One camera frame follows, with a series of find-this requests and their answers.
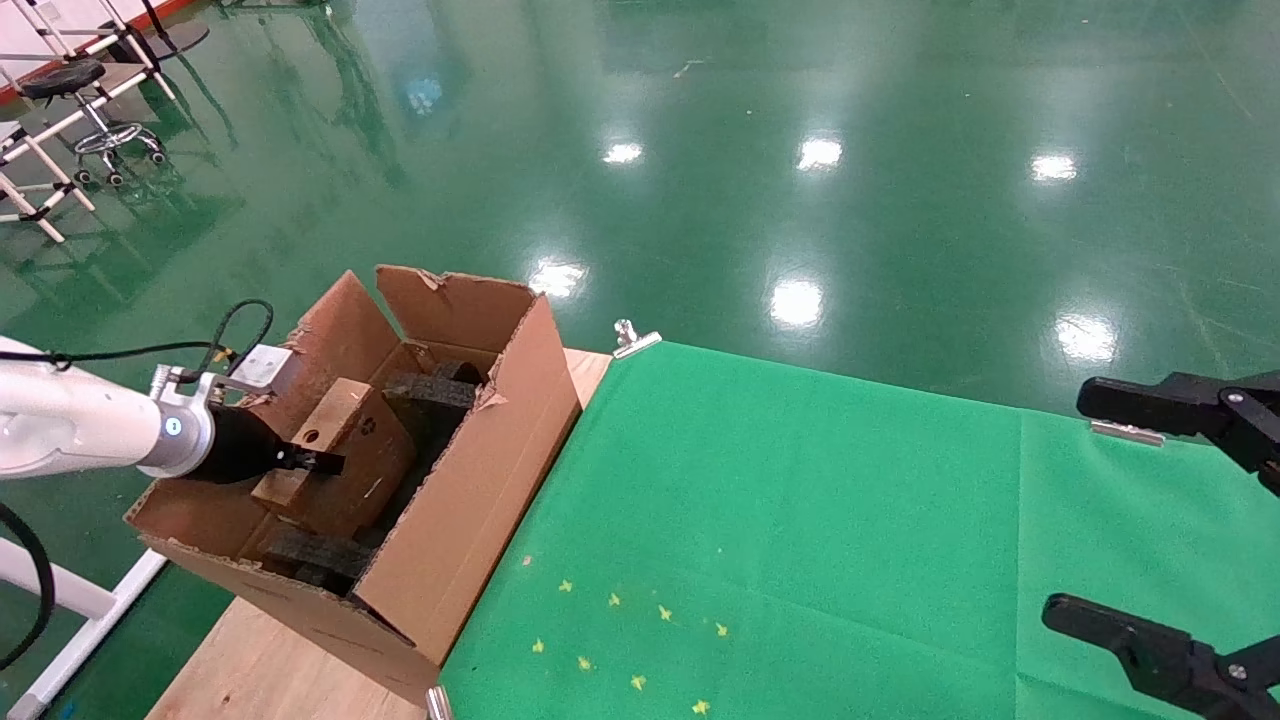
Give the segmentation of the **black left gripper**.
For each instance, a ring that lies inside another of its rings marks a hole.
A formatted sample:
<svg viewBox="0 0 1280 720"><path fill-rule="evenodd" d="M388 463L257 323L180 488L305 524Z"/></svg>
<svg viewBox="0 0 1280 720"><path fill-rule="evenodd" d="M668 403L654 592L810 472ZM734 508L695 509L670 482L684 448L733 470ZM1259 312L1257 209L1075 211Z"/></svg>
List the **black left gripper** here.
<svg viewBox="0 0 1280 720"><path fill-rule="evenodd" d="M339 454L289 446L269 424L244 407L214 406L212 446L195 469L195 479L233 484L273 469L302 470L335 477L346 457Z"/></svg>

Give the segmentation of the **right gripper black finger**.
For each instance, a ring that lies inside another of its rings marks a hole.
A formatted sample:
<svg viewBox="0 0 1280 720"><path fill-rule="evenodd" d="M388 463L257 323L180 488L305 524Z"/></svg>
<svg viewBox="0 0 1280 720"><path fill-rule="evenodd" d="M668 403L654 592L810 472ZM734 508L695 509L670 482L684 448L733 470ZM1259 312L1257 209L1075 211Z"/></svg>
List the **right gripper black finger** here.
<svg viewBox="0 0 1280 720"><path fill-rule="evenodd" d="M1160 623L1073 594L1051 594L1042 623L1108 651L1135 692L1202 719L1277 719L1279 638L1220 653Z"/></svg>
<svg viewBox="0 0 1280 720"><path fill-rule="evenodd" d="M1175 372L1152 386L1093 377L1076 410L1091 420L1201 436L1279 496L1277 372L1233 380Z"/></svg>

